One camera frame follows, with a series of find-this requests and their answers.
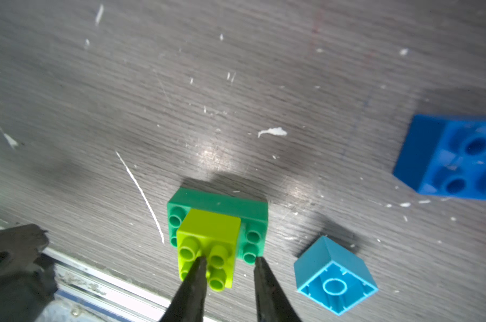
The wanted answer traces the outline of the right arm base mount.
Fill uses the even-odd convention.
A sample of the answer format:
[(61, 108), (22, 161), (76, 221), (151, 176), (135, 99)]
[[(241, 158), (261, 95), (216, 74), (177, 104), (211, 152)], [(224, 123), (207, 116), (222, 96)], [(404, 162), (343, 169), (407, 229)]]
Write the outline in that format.
[(55, 299), (53, 266), (36, 263), (48, 244), (35, 224), (0, 230), (0, 321), (36, 321)]

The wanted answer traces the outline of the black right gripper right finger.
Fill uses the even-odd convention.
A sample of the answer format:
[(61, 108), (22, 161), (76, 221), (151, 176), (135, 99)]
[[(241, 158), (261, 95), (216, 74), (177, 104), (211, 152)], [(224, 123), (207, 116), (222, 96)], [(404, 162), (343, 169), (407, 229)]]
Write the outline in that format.
[(263, 257), (256, 259), (254, 279), (257, 321), (301, 322)]

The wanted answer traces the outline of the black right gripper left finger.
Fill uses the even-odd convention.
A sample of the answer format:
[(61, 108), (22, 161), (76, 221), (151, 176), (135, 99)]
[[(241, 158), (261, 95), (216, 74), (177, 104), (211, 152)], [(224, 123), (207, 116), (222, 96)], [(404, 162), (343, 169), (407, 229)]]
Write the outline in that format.
[(207, 292), (207, 259), (195, 259), (160, 322), (202, 322)]

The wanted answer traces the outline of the green long lego plate brick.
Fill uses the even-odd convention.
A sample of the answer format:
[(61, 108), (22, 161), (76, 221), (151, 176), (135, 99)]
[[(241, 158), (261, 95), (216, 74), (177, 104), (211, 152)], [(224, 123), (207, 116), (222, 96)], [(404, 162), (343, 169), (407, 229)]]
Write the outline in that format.
[(263, 256), (269, 226), (266, 201), (255, 201), (181, 187), (167, 203), (171, 245), (177, 247), (177, 230), (192, 209), (241, 219), (236, 257), (249, 265)]

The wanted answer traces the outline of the lime green lego brick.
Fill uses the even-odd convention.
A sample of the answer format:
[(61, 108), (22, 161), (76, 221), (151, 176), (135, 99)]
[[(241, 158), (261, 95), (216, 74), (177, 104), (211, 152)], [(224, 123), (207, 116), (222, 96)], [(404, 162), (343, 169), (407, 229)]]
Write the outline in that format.
[(181, 280), (198, 257), (206, 257), (208, 286), (215, 292), (232, 288), (241, 219), (192, 209), (177, 230)]

